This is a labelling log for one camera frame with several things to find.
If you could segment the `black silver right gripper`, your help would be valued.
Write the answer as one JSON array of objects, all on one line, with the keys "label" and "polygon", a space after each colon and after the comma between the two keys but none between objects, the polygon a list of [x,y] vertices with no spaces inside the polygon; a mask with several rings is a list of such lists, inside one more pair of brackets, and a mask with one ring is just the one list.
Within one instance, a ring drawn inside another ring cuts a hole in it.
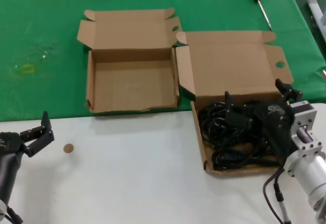
[{"label": "black silver right gripper", "polygon": [[[254,110],[274,155],[284,164],[289,155],[296,151],[300,157],[317,154],[320,151],[320,141],[312,132],[317,110],[308,101],[302,101],[303,93],[291,84],[283,83],[277,78],[275,86],[284,103],[262,102]],[[246,115],[244,107],[234,105],[228,91],[225,92],[225,107],[225,121],[228,125],[253,127],[253,119]]]}]

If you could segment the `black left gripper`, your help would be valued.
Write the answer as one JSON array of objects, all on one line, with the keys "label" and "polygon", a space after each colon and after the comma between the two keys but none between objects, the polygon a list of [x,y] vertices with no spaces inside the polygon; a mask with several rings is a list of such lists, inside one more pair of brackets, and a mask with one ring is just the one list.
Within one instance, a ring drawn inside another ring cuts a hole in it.
[{"label": "black left gripper", "polygon": [[[23,139],[36,139],[29,146],[24,145]],[[25,153],[33,157],[51,142],[55,140],[51,129],[48,112],[44,112],[41,125],[21,132],[1,132],[1,156],[17,153]]]}]

